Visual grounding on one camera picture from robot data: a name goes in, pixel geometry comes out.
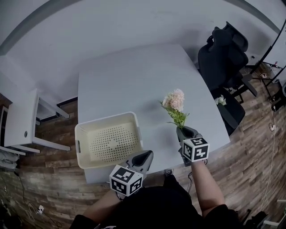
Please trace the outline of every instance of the white wall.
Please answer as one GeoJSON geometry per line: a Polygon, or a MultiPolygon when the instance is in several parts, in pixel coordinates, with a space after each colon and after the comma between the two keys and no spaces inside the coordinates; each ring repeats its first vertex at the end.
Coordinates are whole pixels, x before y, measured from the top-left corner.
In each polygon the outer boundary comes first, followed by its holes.
{"type": "Polygon", "coordinates": [[[10,101],[20,98],[24,92],[0,71],[0,92],[10,101]]]}
{"type": "Polygon", "coordinates": [[[248,3],[257,8],[267,16],[278,28],[286,19],[286,6],[282,0],[246,0],[248,3]]]}
{"type": "MultiPolygon", "coordinates": [[[[86,59],[139,45],[177,42],[196,61],[214,27],[224,27],[225,21],[247,37],[248,57],[256,57],[250,64],[277,36],[259,19],[223,0],[83,0],[36,25],[7,57],[44,97],[58,103],[77,96],[78,68],[86,59]]],[[[29,87],[18,79],[13,82],[29,87]]]]}
{"type": "Polygon", "coordinates": [[[279,67],[283,68],[286,65],[286,27],[284,27],[273,49],[265,58],[265,62],[270,64],[274,64],[276,61],[279,67]]]}
{"type": "Polygon", "coordinates": [[[35,9],[49,0],[0,0],[0,44],[35,9]]]}

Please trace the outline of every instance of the white chair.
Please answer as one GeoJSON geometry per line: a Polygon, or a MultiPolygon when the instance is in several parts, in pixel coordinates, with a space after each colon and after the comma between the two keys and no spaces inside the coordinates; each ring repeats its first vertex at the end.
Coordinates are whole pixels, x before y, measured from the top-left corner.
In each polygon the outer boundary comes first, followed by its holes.
{"type": "MultiPolygon", "coordinates": [[[[6,107],[3,107],[2,113],[1,113],[1,118],[0,118],[0,138],[4,134],[1,131],[2,131],[2,129],[5,129],[5,125],[6,125],[6,123],[4,123],[4,121],[3,121],[3,119],[4,119],[3,117],[4,117],[5,113],[6,114],[8,113],[8,109],[6,107]]],[[[11,148],[6,148],[6,147],[0,145],[0,152],[1,152],[1,150],[5,151],[5,152],[10,152],[10,153],[16,153],[16,154],[23,155],[23,156],[26,155],[25,152],[17,151],[17,150],[11,149],[11,148]]]]}
{"type": "Polygon", "coordinates": [[[9,106],[5,126],[4,146],[13,146],[18,149],[34,152],[33,150],[35,149],[21,145],[36,143],[66,151],[71,150],[69,146],[60,145],[35,137],[38,104],[41,104],[53,112],[56,111],[65,118],[69,118],[69,114],[62,109],[41,99],[38,95],[38,91],[35,89],[9,106]]]}

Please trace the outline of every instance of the white table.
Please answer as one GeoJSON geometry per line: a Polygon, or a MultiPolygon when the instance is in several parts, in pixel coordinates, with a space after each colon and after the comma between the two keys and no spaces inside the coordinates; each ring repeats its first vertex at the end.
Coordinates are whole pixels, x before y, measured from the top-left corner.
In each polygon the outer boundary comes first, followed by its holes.
{"type": "MultiPolygon", "coordinates": [[[[159,104],[174,89],[185,93],[190,126],[210,143],[210,152],[229,143],[219,110],[201,75],[180,45],[122,50],[88,61],[80,71],[79,123],[133,111],[143,149],[154,152],[149,173],[183,163],[176,126],[159,104]]],[[[87,183],[105,182],[113,166],[85,170],[87,183]]]]}

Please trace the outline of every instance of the white plastic basket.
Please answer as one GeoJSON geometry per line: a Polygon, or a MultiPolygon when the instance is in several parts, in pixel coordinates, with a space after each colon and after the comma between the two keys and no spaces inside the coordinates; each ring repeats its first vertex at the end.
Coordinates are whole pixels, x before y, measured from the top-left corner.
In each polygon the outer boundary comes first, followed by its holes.
{"type": "Polygon", "coordinates": [[[143,147],[133,112],[79,123],[75,139],[77,162],[82,169],[120,164],[143,147]]]}

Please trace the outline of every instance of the pink flower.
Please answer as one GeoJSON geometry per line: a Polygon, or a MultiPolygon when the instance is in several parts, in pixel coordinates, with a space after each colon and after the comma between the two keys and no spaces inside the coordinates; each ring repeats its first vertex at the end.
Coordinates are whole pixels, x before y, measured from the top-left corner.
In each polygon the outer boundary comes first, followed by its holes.
{"type": "Polygon", "coordinates": [[[164,107],[171,107],[181,112],[183,110],[184,93],[180,89],[176,89],[169,93],[163,100],[164,107]]]}

